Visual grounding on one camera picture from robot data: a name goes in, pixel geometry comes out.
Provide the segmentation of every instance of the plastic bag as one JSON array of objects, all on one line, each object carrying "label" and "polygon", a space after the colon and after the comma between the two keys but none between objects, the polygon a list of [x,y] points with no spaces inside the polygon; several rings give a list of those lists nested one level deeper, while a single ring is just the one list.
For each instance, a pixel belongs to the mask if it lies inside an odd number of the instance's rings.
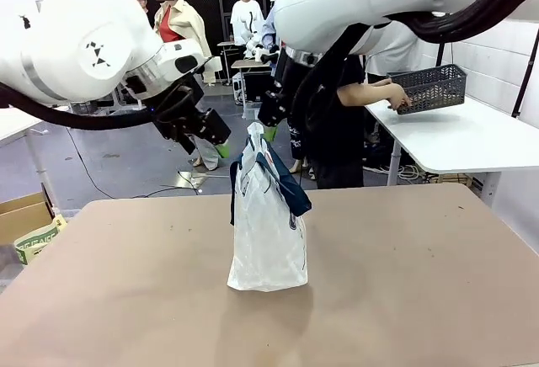
[{"label": "plastic bag", "polygon": [[231,165],[234,259],[228,285],[277,291],[307,283],[306,228],[311,202],[264,138],[248,127],[248,144]]}]

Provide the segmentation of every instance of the beige jacket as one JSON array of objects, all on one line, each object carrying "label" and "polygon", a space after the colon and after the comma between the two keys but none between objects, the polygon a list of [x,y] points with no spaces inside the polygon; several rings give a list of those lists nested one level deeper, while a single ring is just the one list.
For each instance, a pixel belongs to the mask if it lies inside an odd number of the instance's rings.
[{"label": "beige jacket", "polygon": [[[155,14],[155,26],[153,29],[158,35],[159,26],[163,21],[168,6],[172,4],[171,2],[162,3],[161,8]],[[195,39],[200,44],[204,56],[211,57],[211,50],[205,38],[204,19],[185,0],[178,0],[170,8],[168,27],[185,39]],[[214,72],[204,72],[203,78],[206,83],[215,83],[216,74]]]}]

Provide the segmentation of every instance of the white plastic bag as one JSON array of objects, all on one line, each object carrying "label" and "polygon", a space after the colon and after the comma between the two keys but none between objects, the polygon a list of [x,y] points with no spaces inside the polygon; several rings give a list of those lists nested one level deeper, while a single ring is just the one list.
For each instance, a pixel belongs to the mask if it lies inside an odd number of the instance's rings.
[{"label": "white plastic bag", "polygon": [[[291,192],[282,187],[274,159],[282,162],[274,158],[275,153],[262,138],[262,125],[251,124],[248,133],[233,186],[234,259],[228,285],[257,291],[305,285],[306,228],[303,219],[292,214],[281,192]],[[301,190],[296,196],[302,197],[301,193],[304,195]]]}]

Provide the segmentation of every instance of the black basket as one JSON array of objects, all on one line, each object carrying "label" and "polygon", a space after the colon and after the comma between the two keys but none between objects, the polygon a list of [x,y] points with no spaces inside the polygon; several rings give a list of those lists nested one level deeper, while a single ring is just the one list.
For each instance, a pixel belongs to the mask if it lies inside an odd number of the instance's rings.
[{"label": "black basket", "polygon": [[399,114],[424,112],[464,103],[467,74],[455,64],[406,72],[392,77],[404,88],[412,106],[402,106]]}]

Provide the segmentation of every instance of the desk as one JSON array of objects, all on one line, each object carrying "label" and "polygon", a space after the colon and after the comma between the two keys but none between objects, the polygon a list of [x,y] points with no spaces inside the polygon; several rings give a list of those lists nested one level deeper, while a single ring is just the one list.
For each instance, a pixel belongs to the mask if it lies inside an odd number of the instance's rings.
[{"label": "desk", "polygon": [[225,57],[225,68],[227,69],[227,84],[228,85],[230,85],[231,80],[230,80],[230,70],[228,70],[227,53],[228,53],[228,51],[232,50],[232,47],[235,46],[235,45],[236,44],[233,41],[222,41],[221,43],[219,43],[217,45],[217,47],[222,48],[222,54]]},{"label": "desk", "polygon": [[88,205],[0,295],[0,365],[539,362],[539,258],[465,187],[309,195],[276,293],[227,287],[229,195]]},{"label": "desk", "polygon": [[[67,107],[60,108],[59,110],[65,111]],[[43,120],[37,119],[25,112],[15,109],[0,109],[0,146],[8,144],[11,141],[15,141],[20,137],[24,137],[29,149],[30,156],[34,162],[35,171],[40,177],[41,182],[45,185],[45,189],[49,194],[49,197],[54,206],[58,206],[57,196],[52,188],[51,180],[47,174],[46,168],[40,160],[40,156],[35,150],[33,142],[33,136],[30,129]]]},{"label": "desk", "polygon": [[259,62],[255,60],[237,60],[232,64],[232,69],[239,71],[239,76],[241,79],[242,84],[242,102],[243,102],[243,118],[244,119],[250,119],[250,116],[247,114],[247,105],[246,105],[246,96],[245,96],[245,80],[243,79],[243,71],[250,72],[253,68],[271,68],[271,65],[266,62]]},{"label": "desk", "polygon": [[367,106],[395,139],[388,185],[397,183],[401,147],[425,171],[488,173],[483,201],[492,205],[502,171],[539,168],[539,130],[475,99],[398,115],[387,102]]}]

